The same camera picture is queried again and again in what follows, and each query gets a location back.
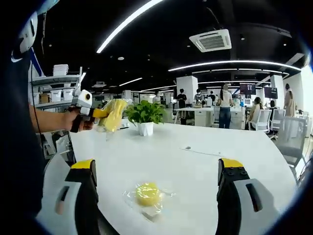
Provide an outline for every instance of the ceiling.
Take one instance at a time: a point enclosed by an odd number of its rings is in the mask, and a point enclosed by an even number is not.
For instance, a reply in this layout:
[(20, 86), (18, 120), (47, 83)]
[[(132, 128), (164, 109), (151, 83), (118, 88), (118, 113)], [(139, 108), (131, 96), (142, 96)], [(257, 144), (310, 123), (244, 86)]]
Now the ceiling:
[[(148, 0), (62, 0), (39, 18), (34, 45), (45, 75), (55, 64), (68, 64), (86, 76), (82, 88), (92, 90), (96, 81), (106, 83), (105, 92), (145, 90), (174, 85), (176, 77), (193, 74), (199, 82), (224, 80), (262, 80), (271, 72), (223, 71), (216, 69), (263, 69), (298, 71), (259, 64), (222, 64), (169, 72), (169, 69), (211, 61), (262, 60), (285, 64), (297, 53), (300, 59), (288, 64), (303, 67), (307, 51), (293, 33), (289, 19), (266, 0), (164, 0), (124, 28), (102, 51), (96, 51), (110, 33)], [(215, 20), (210, 8), (219, 23)], [(189, 40), (192, 35), (226, 28), (232, 49), (200, 52)], [(125, 86), (119, 84), (142, 77)]]

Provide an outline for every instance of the air conditioner vent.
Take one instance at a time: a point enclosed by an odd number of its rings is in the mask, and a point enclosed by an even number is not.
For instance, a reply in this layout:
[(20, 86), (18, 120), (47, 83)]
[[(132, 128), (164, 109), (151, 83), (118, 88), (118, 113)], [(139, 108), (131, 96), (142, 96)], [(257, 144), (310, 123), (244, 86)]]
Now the air conditioner vent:
[(221, 29), (191, 36), (189, 38), (201, 52), (231, 49), (227, 29)]

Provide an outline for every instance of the shelf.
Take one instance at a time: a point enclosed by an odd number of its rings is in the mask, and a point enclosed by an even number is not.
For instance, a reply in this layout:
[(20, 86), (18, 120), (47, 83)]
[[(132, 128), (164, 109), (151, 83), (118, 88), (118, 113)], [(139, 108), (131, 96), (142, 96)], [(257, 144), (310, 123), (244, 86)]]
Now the shelf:
[(57, 91), (57, 90), (67, 90), (67, 89), (75, 89), (76, 87), (57, 87), (57, 88), (49, 88), (49, 89), (43, 89), (40, 92), (50, 92), (50, 91)]
[(32, 85), (34, 87), (38, 86), (48, 86), (64, 83), (78, 83), (80, 75), (64, 75), (64, 76), (51, 76), (51, 77), (35, 77), (33, 79)]
[(53, 108), (59, 108), (64, 106), (70, 106), (72, 103), (71, 100), (63, 100), (58, 102), (50, 102), (45, 104), (36, 104), (35, 107), (37, 109), (53, 109)]

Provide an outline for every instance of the white flower pot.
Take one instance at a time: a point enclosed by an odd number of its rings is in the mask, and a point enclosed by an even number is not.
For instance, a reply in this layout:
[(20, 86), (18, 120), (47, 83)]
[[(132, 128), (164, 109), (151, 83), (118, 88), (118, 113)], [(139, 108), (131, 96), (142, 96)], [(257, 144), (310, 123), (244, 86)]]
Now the white flower pot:
[(151, 136), (153, 134), (153, 122), (136, 123), (141, 136)]

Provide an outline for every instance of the jeans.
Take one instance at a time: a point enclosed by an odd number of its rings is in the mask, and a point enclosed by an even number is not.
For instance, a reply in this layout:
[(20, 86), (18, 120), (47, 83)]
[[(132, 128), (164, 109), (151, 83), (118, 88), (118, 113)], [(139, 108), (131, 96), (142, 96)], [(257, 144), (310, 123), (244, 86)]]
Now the jeans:
[(230, 125), (230, 108), (220, 108), (219, 128), (229, 129)]

